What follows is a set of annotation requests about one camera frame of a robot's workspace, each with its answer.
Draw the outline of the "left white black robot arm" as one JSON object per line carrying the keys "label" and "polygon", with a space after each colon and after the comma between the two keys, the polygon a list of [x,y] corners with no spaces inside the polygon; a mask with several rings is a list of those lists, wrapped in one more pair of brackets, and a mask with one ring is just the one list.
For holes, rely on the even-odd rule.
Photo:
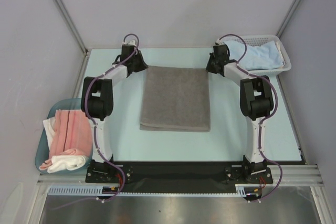
{"label": "left white black robot arm", "polygon": [[92,160],[98,163],[112,163],[113,150],[109,140],[108,117],[114,107],[113,88],[131,74],[144,71],[144,62],[135,40],[124,42],[121,53],[111,67],[97,77],[86,77],[82,86],[81,110],[90,120],[92,129]]}

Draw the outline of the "grey terry towel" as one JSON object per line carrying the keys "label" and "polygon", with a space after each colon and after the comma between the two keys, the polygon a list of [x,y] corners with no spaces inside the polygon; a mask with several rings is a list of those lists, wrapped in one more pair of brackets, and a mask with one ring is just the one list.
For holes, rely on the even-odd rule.
{"label": "grey terry towel", "polygon": [[140,129],[210,131],[208,72],[202,68],[150,66],[146,71]]}

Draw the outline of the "pink striped towel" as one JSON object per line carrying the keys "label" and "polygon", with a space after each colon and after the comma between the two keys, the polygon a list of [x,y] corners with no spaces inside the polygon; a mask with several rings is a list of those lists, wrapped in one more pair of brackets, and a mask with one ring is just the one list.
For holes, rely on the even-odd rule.
{"label": "pink striped towel", "polygon": [[81,110],[57,110],[54,117],[56,135],[47,159],[70,151],[90,156],[93,147],[92,131],[85,113]]}

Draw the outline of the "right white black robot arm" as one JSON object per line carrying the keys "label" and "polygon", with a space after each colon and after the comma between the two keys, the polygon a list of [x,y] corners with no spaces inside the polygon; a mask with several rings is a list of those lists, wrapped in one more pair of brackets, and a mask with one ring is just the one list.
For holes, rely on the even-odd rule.
{"label": "right white black robot arm", "polygon": [[266,171],[267,159],[262,147],[265,139],[266,121],[277,108],[273,99],[273,86],[268,77],[257,76],[230,59],[226,44],[215,44],[206,66],[209,73],[220,74],[240,88],[239,106],[247,122],[247,148],[243,156],[242,178],[254,183]]}

